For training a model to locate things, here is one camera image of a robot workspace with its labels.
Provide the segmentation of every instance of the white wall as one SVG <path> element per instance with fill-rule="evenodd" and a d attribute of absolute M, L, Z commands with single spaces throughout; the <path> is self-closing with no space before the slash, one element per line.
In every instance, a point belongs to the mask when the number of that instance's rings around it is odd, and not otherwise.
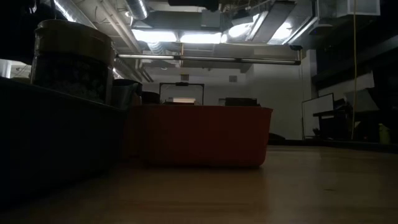
<path fill-rule="evenodd" d="M 356 80 L 356 89 L 363 90 L 365 88 L 373 88 L 374 80 L 373 73 L 369 72 L 365 75 L 361 75 Z M 354 91 L 354 80 L 348 80 L 333 86 L 329 86 L 327 88 L 319 90 L 319 95 L 327 95 L 330 93 L 334 93 L 335 100 L 339 100 L 344 98 L 344 93 Z"/>
<path fill-rule="evenodd" d="M 274 109 L 270 132 L 302 139 L 300 66 L 253 65 L 246 75 L 251 96 L 261 106 Z"/>
<path fill-rule="evenodd" d="M 153 91 L 159 93 L 158 83 L 144 83 L 144 91 Z M 168 90 L 170 97 L 187 97 L 187 98 L 201 98 L 201 91 L 194 90 L 187 87 L 186 91 Z M 235 97 L 235 98 L 250 98 L 250 92 L 243 85 L 238 86 L 223 86 L 223 85 L 206 85 L 205 84 L 205 105 L 218 106 L 220 98 Z"/>
<path fill-rule="evenodd" d="M 233 69 L 147 68 L 156 83 L 144 83 L 144 91 L 159 92 L 159 82 L 179 82 L 180 74 L 190 75 L 190 83 L 205 84 L 205 105 L 218 105 L 220 98 L 257 98 L 263 107 L 272 108 L 271 132 L 286 139 L 302 139 L 302 101 L 312 98 L 313 60 L 303 67 L 292 65 L 253 65 L 246 74 Z M 237 83 L 229 83 L 229 75 L 237 75 Z M 190 97 L 190 93 L 181 97 Z"/>
<path fill-rule="evenodd" d="M 202 68 L 146 68 L 155 83 L 144 83 L 144 91 L 159 93 L 159 83 L 180 82 L 181 74 L 189 74 L 189 83 L 205 84 L 205 105 L 217 106 L 220 98 L 250 98 L 250 92 L 246 87 L 246 74 L 240 73 L 238 69 L 202 69 Z M 229 76 L 236 75 L 237 83 L 230 83 Z M 201 98 L 201 90 L 195 86 L 183 88 L 169 88 L 170 97 Z"/>

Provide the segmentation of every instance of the metal bar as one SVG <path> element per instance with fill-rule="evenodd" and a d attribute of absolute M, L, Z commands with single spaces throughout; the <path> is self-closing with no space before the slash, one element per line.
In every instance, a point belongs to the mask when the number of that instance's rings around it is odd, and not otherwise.
<path fill-rule="evenodd" d="M 303 29 L 304 26 L 308 25 L 308 23 L 309 23 L 312 19 L 313 19 L 312 16 L 308 16 L 308 17 L 304 20 L 304 22 L 297 28 L 297 30 L 294 31 L 294 33 L 293 33 L 292 35 L 290 35 L 290 37 L 287 38 L 287 39 L 282 43 L 282 45 L 285 45 L 285 44 L 288 43 L 293 37 L 295 37 L 296 34 L 297 34 L 298 32 L 300 32 L 300 31 Z"/>
<path fill-rule="evenodd" d="M 142 76 L 147 82 L 150 82 L 150 80 L 145 76 L 145 74 L 143 73 L 143 72 L 141 72 L 141 68 L 142 67 L 140 67 L 140 65 L 141 65 L 141 60 L 136 60 L 136 64 L 135 64 L 135 71 L 140 75 L 140 76 Z"/>
<path fill-rule="evenodd" d="M 233 62 L 233 63 L 258 63 L 273 65 L 300 65 L 299 60 L 281 60 L 272 58 L 229 58 L 229 57 L 204 57 L 186 55 L 142 55 L 142 54 L 118 54 L 118 58 L 138 58 L 152 60 L 198 60 L 205 62 Z"/>
<path fill-rule="evenodd" d="M 314 17 L 303 29 L 300 30 L 294 37 L 292 37 L 287 43 L 292 45 L 305 31 L 307 31 L 316 21 L 318 17 Z"/>
<path fill-rule="evenodd" d="M 257 34 L 257 32 L 259 31 L 262 23 L 264 22 L 264 20 L 266 19 L 266 17 L 268 16 L 269 11 L 264 11 L 261 13 L 261 15 L 257 18 L 256 21 L 254 21 L 254 26 L 251 27 L 251 30 L 249 32 L 249 35 L 246 37 L 246 41 L 248 40 L 253 40 L 254 36 Z"/>
<path fill-rule="evenodd" d="M 148 72 L 145 69 L 142 69 L 142 72 L 148 77 L 150 82 L 154 82 L 154 80 L 152 79 L 152 77 L 148 74 Z"/>

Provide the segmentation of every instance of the whiteboard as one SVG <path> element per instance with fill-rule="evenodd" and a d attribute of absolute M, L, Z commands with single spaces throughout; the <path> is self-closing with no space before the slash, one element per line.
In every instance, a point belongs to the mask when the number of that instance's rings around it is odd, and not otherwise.
<path fill-rule="evenodd" d="M 333 110 L 333 102 L 333 94 L 303 102 L 303 126 L 305 137 L 315 136 L 313 129 L 319 129 L 319 118 L 314 117 L 313 114 Z"/>
<path fill-rule="evenodd" d="M 205 90 L 199 85 L 177 86 L 175 84 L 163 84 L 160 91 L 160 101 L 173 102 L 173 98 L 193 98 L 199 105 L 203 105 L 203 91 Z"/>

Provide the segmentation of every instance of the yellow object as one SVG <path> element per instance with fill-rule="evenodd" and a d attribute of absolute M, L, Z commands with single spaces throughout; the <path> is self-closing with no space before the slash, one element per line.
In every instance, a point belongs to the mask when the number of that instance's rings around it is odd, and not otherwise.
<path fill-rule="evenodd" d="M 381 144 L 391 144 L 390 129 L 383 124 L 379 124 L 379 136 Z"/>

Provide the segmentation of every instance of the air vent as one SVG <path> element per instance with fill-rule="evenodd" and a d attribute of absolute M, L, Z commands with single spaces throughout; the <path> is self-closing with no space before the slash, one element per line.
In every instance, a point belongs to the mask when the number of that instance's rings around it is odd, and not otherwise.
<path fill-rule="evenodd" d="M 355 0 L 338 0 L 337 17 L 354 14 Z M 357 15 L 380 16 L 380 0 L 362 0 L 357 2 Z"/>
<path fill-rule="evenodd" d="M 238 82 L 238 76 L 230 75 L 229 76 L 229 82 Z"/>
<path fill-rule="evenodd" d="M 181 74 L 181 82 L 187 82 L 187 81 L 189 81 L 189 75 Z"/>

